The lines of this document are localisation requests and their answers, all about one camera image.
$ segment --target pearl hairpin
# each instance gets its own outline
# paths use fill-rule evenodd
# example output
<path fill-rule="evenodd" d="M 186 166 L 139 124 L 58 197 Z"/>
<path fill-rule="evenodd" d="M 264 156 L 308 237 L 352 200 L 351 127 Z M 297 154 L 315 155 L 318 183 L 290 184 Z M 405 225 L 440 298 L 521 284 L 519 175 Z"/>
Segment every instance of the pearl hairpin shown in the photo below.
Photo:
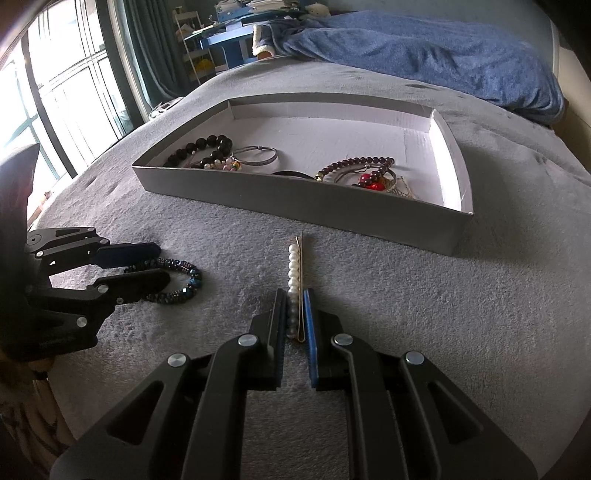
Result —
<path fill-rule="evenodd" d="M 287 285 L 288 310 L 287 310 L 287 338 L 297 339 L 299 342 L 306 341 L 304 329 L 303 312 L 303 275 L 302 275 L 302 248 L 303 232 L 295 238 L 295 243 L 289 247 L 290 262 L 288 265 L 289 281 Z"/>

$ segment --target gray blanket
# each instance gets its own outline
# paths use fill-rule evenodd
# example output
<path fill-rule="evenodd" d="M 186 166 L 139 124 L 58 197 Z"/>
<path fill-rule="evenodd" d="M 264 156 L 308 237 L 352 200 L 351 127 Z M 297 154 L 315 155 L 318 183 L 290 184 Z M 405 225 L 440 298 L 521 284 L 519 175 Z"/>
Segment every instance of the gray blanket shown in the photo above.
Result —
<path fill-rule="evenodd" d="M 223 98 L 346 92 L 443 114 L 472 181 L 475 218 L 453 257 L 260 213 L 145 192 L 132 162 Z M 204 272 L 180 306 L 121 306 L 97 347 L 50 374 L 80 436 L 172 352 L 213 352 L 287 283 L 287 245 L 307 237 L 308 286 L 352 334 L 383 352 L 423 351 L 543 474 L 591 405 L 591 177 L 544 127 L 443 87 L 284 57 L 224 73 L 133 132 L 57 196 L 40 227 L 95 226 L 112 242 L 158 242 Z M 54 277 L 83 288 L 95 267 Z M 243 478 L 347 478 L 339 393 L 309 388 L 303 348 L 286 350 L 283 387 L 249 395 Z"/>

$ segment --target blue desk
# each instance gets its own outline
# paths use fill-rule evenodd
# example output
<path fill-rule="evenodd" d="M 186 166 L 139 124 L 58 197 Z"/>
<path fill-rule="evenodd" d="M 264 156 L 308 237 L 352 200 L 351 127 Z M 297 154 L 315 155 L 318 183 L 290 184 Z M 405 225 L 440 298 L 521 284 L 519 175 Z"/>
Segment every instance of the blue desk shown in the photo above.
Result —
<path fill-rule="evenodd" d="M 186 38 L 197 37 L 198 35 L 210 35 L 201 40 L 201 48 L 210 48 L 218 46 L 223 49 L 226 57 L 226 64 L 228 69 L 244 65 L 256 61 L 256 58 L 249 58 L 248 55 L 243 54 L 240 42 L 252 37 L 254 32 L 254 23 L 263 22 L 266 20 L 273 20 L 275 18 L 283 18 L 286 15 L 297 17 L 303 12 L 299 10 L 268 10 L 258 14 L 244 15 L 243 17 L 229 20 L 224 23 L 216 25 L 215 28 L 208 29 L 205 32 L 197 32 Z"/>

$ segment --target jewelry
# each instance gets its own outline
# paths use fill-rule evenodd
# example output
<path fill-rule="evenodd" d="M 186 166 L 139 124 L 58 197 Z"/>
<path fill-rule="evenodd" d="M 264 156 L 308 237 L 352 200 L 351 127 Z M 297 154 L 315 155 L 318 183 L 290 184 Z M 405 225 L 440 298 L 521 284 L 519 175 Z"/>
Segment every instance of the jewelry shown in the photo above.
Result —
<path fill-rule="evenodd" d="M 191 278 L 185 288 L 180 288 L 169 293 L 151 293 L 145 296 L 144 300 L 162 304 L 185 303 L 188 299 L 192 299 L 195 296 L 195 293 L 203 284 L 201 271 L 195 265 L 185 260 L 172 260 L 171 258 L 145 260 L 126 268 L 124 273 L 151 270 L 153 268 L 164 268 L 181 272 L 189 275 Z"/>
<path fill-rule="evenodd" d="M 400 190 L 398 184 L 404 185 L 404 189 L 406 191 Z M 393 195 L 398 195 L 399 197 L 405 197 L 410 199 L 414 198 L 413 191 L 410 189 L 408 183 L 406 183 L 406 180 L 404 180 L 403 177 L 398 177 L 398 180 L 393 182 L 393 184 L 391 184 L 390 187 L 386 189 L 386 193 L 392 193 Z"/>
<path fill-rule="evenodd" d="M 323 181 L 324 177 L 329 173 L 338 170 L 343 167 L 348 167 L 349 165 L 387 165 L 386 171 L 394 165 L 394 159 L 392 157 L 384 158 L 384 157 L 355 157 L 355 158 L 347 158 L 345 160 L 341 160 L 327 167 L 319 170 L 319 172 L 314 176 L 315 180 Z"/>
<path fill-rule="evenodd" d="M 191 165 L 190 168 L 204 168 L 205 162 L 212 164 L 215 160 L 224 160 L 230 153 L 232 153 L 232 140 L 225 135 L 210 135 L 207 138 L 198 138 L 195 143 L 189 142 L 185 148 L 179 148 L 175 153 L 170 155 L 163 167 L 177 167 L 189 155 L 195 156 L 197 150 L 205 150 L 206 148 L 217 147 L 211 152 L 209 158 L 204 158 L 201 162 Z"/>
<path fill-rule="evenodd" d="M 304 325 L 304 297 L 302 295 L 304 289 L 304 274 L 303 274 L 303 249 L 302 243 L 304 232 L 300 237 L 295 238 L 295 243 L 289 247 L 290 263 L 289 263 L 289 290 L 288 297 L 288 312 L 287 312 L 287 333 L 286 337 L 289 339 L 297 339 L 298 342 L 304 343 L 306 341 L 306 328 Z"/>
<path fill-rule="evenodd" d="M 236 157 L 237 153 L 244 153 L 244 152 L 248 152 L 248 151 L 252 151 L 252 150 L 269 150 L 273 152 L 273 156 L 271 158 L 267 158 L 266 160 L 261 160 L 261 161 L 246 161 L 246 160 L 240 160 L 239 158 Z M 234 150 L 234 152 L 232 152 L 232 157 L 238 161 L 240 161 L 242 164 L 244 165 L 249 165 L 251 167 L 263 167 L 264 165 L 268 165 L 269 163 L 273 163 L 276 159 L 277 159 L 277 150 L 275 148 L 271 148 L 271 147 L 242 147 L 242 148 L 238 148 L 237 150 Z"/>
<path fill-rule="evenodd" d="M 341 160 L 335 162 L 331 165 L 320 170 L 314 177 L 317 181 L 323 181 L 324 177 L 331 172 L 334 172 L 340 168 L 348 167 L 350 165 L 360 165 L 364 164 L 366 169 L 370 167 L 378 167 L 377 170 L 373 171 L 372 173 L 364 173 L 359 178 L 359 183 L 353 183 L 353 187 L 361 187 L 370 190 L 377 190 L 379 192 L 386 189 L 386 185 L 384 181 L 381 179 L 384 178 L 386 173 L 389 173 L 392 178 L 393 182 L 396 183 L 396 174 L 390 170 L 390 168 L 394 165 L 394 159 L 392 157 L 355 157 L 355 158 L 347 158 L 345 160 Z M 335 180 L 335 183 L 343 177 L 341 174 Z"/>

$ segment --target curtain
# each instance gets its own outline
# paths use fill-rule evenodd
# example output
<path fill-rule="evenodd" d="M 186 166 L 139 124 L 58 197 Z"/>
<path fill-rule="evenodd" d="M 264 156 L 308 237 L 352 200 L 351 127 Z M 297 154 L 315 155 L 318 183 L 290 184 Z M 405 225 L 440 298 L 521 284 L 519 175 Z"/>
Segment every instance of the curtain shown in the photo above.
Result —
<path fill-rule="evenodd" d="M 191 91 L 164 0 L 122 0 L 146 100 L 152 108 Z"/>

